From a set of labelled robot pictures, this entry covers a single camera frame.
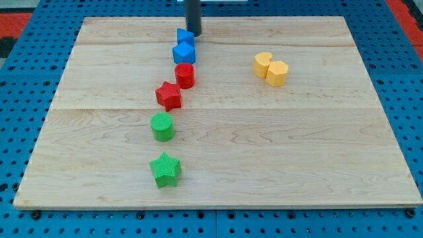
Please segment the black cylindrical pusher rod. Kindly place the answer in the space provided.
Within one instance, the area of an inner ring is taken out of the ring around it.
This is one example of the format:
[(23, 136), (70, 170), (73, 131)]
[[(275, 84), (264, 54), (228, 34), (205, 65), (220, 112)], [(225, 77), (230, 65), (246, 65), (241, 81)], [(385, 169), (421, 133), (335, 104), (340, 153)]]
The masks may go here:
[(201, 35), (202, 23), (200, 0), (185, 0), (184, 4), (186, 29), (192, 32), (195, 36)]

